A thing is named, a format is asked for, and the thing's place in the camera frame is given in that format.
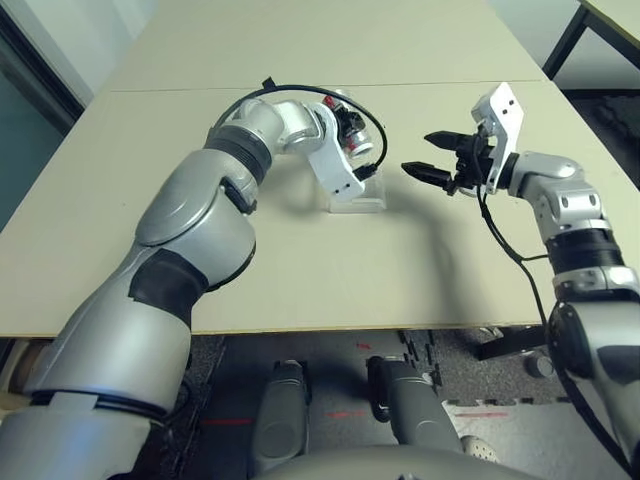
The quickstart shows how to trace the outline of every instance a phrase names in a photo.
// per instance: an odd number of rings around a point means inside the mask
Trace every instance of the table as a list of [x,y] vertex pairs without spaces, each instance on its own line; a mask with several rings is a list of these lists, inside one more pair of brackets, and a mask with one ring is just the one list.
[[542,70],[553,79],[587,27],[640,68],[640,2],[579,0],[580,6]]
[[[473,131],[469,110],[490,87],[352,87],[390,138],[382,168],[387,211],[324,213],[305,161],[278,158],[251,219],[256,257],[231,285],[201,299],[194,333],[537,323],[526,279],[489,235],[473,199],[447,197],[399,167],[424,160],[453,168],[453,154],[422,137],[439,129]],[[635,187],[551,82],[512,87],[525,110],[519,149],[581,162],[602,195],[627,264],[638,268]],[[123,258],[159,185],[242,93],[104,92],[96,98],[0,235],[2,335],[59,331]],[[524,201],[502,193],[490,204],[522,254],[543,251]],[[545,261],[531,267],[549,310],[551,268]]]
[[161,2],[106,90],[541,80],[478,0]]

